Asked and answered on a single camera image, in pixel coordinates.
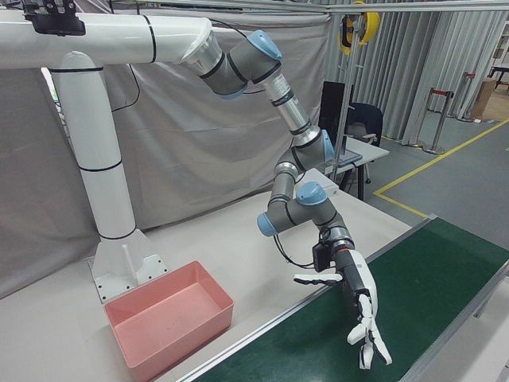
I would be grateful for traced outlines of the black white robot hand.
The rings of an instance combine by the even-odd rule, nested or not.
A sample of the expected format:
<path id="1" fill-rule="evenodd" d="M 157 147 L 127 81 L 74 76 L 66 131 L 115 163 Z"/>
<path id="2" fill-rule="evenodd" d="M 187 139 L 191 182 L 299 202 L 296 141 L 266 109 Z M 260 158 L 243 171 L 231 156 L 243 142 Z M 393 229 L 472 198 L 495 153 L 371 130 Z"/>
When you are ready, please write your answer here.
<path id="1" fill-rule="evenodd" d="M 392 357 L 376 324 L 378 296 L 375 279 L 361 253 L 354 249 L 318 248 L 313 251 L 314 275 L 296 274 L 294 282 L 324 284 L 344 288 L 355 311 L 356 325 L 347 335 L 350 345 L 359 343 L 359 368 L 369 369 L 375 354 L 383 363 L 392 363 Z"/>

